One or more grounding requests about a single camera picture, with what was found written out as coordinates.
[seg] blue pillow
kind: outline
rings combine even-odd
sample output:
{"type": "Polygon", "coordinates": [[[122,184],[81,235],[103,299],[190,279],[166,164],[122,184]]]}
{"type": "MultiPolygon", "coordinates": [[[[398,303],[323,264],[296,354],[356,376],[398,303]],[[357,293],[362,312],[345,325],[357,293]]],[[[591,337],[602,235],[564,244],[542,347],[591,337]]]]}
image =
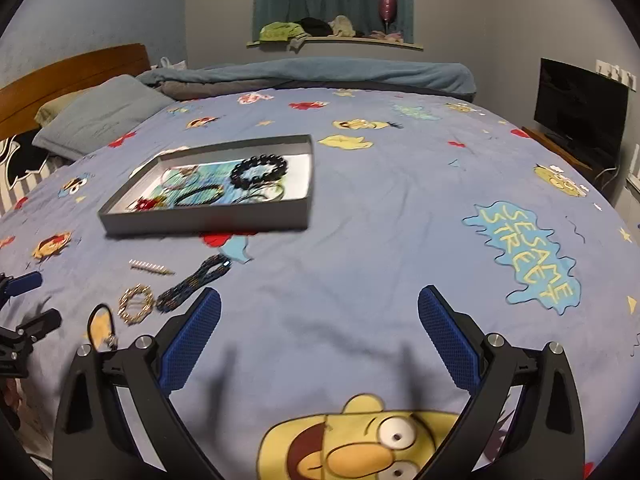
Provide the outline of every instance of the blue pillow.
{"type": "Polygon", "coordinates": [[[63,109],[33,145],[78,160],[129,133],[175,101],[130,75],[90,89],[63,109]]]}

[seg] screw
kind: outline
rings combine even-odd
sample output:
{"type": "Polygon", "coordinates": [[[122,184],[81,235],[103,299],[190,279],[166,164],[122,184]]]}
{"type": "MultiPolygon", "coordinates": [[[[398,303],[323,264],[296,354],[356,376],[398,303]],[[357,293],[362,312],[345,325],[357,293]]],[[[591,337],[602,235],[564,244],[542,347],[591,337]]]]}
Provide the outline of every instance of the screw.
{"type": "Polygon", "coordinates": [[[552,341],[551,343],[549,343],[549,350],[551,350],[554,354],[560,355],[564,351],[564,348],[562,348],[562,345],[560,343],[552,341]]]}
{"type": "Polygon", "coordinates": [[[76,353],[80,357],[84,357],[84,356],[89,355],[90,352],[91,352],[91,345],[84,344],[78,349],[78,352],[76,352],[76,353]]]}
{"type": "Polygon", "coordinates": [[[151,339],[151,336],[142,335],[138,339],[136,339],[136,348],[140,348],[141,350],[149,348],[151,346],[151,343],[153,343],[153,341],[154,340],[151,339]]]}
{"type": "Polygon", "coordinates": [[[486,337],[486,340],[491,346],[495,346],[496,348],[500,348],[504,345],[504,338],[500,334],[489,334],[486,337]]]}

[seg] box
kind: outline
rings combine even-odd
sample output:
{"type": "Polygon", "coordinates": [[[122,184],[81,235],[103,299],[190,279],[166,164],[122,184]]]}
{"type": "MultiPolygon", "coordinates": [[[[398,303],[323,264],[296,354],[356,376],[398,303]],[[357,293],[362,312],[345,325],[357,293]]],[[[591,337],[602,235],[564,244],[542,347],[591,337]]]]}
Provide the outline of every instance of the box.
{"type": "Polygon", "coordinates": [[[110,236],[302,230],[309,222],[313,168],[313,142],[306,135],[237,140],[166,153],[156,156],[133,174],[100,208],[98,217],[110,236]],[[168,170],[198,165],[198,175],[200,168],[205,173],[217,171],[216,168],[225,171],[251,156],[271,154],[282,156],[288,162],[287,174],[279,181],[284,188],[280,200],[225,203],[244,192],[233,188],[226,177],[225,194],[228,192],[229,196],[223,195],[218,202],[142,211],[131,209],[140,197],[148,198],[152,190],[158,189],[168,170]]]}

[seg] wooden headboard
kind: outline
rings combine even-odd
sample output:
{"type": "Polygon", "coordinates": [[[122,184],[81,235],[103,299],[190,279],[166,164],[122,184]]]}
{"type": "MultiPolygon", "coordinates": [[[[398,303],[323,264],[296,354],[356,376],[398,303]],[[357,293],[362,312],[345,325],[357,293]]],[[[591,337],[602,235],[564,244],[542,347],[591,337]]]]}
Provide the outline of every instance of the wooden headboard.
{"type": "Polygon", "coordinates": [[[33,118],[47,101],[149,68],[145,46],[135,43],[87,52],[31,72],[0,89],[0,140],[37,128],[33,118]]]}

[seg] gray wall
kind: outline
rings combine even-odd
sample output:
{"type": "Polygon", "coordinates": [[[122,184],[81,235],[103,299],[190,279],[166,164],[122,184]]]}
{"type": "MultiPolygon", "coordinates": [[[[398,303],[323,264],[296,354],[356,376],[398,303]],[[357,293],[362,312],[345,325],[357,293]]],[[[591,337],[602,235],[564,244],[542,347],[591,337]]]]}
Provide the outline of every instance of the gray wall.
{"type": "MultiPolygon", "coordinates": [[[[484,104],[519,126],[537,126],[541,57],[588,70],[601,59],[640,76],[640,48],[610,0],[491,0],[491,10],[487,61],[492,76],[484,104]]],[[[614,202],[637,142],[640,97],[631,92],[614,202]]]]}
{"type": "Polygon", "coordinates": [[[0,38],[0,88],[60,59],[143,43],[152,64],[186,57],[184,0],[24,0],[0,38]]]}
{"type": "Polygon", "coordinates": [[[415,0],[415,43],[424,52],[374,44],[308,43],[299,54],[247,48],[251,41],[254,0],[186,0],[190,66],[222,62],[257,62],[284,56],[353,56],[411,61],[461,62],[476,76],[482,104],[487,77],[485,0],[415,0]]]}

